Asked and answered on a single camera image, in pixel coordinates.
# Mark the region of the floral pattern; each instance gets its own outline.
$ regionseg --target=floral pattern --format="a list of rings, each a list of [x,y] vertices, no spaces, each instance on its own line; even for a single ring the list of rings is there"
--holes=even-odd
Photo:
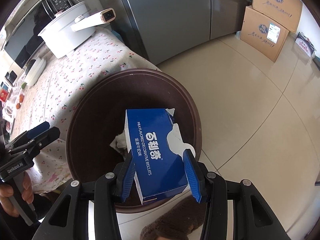
[[[16,113],[11,138],[47,121],[60,129],[60,138],[34,158],[28,170],[33,191],[44,193],[71,179],[66,158],[66,137],[72,115],[81,98],[109,75],[131,68],[158,68],[132,52],[109,30],[97,27],[69,57],[57,59],[43,46],[36,57],[47,65],[37,83],[25,89],[25,98]]]

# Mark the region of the electric cooking pot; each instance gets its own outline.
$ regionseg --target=electric cooking pot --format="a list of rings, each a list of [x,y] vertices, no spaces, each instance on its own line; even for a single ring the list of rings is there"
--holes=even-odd
[[[61,58],[86,41],[95,32],[95,26],[111,22],[116,14],[109,8],[90,16],[84,2],[80,2],[55,16],[38,36],[57,58]]]

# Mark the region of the cherry print tablecloth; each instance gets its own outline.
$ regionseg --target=cherry print tablecloth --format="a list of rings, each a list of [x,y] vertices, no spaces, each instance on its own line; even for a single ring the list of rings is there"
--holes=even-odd
[[[60,138],[44,148],[28,170],[35,193],[52,191],[71,179],[65,141],[72,114],[86,92],[103,78],[125,69],[157,69],[109,30],[99,27],[69,57],[57,59],[45,45],[36,56],[44,52],[47,65],[37,83],[27,86],[11,135],[13,139],[44,121],[60,129]]]

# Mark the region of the plastic container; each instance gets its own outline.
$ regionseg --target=plastic container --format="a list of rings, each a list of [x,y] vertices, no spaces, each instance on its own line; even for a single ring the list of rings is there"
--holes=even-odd
[[[126,109],[175,108],[182,139],[191,144],[199,160],[201,123],[196,105],[187,90],[174,78],[151,69],[118,72],[95,85],[81,100],[67,134],[67,160],[72,177],[81,182],[98,179],[113,171],[122,156],[110,147],[124,130]],[[119,213],[137,213],[167,202],[164,199],[141,205],[135,184]]]

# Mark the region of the tile floor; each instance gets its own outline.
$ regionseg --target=tile floor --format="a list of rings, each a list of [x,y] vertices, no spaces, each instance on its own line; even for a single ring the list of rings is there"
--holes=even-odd
[[[225,179],[250,179],[287,231],[314,201],[319,174],[320,71],[302,60],[301,53],[288,36],[273,63],[231,34],[158,66],[178,80],[197,105],[203,137],[200,161]],[[149,212],[118,214],[122,239],[138,240],[144,226],[188,194]],[[198,229],[189,239],[200,234]]]

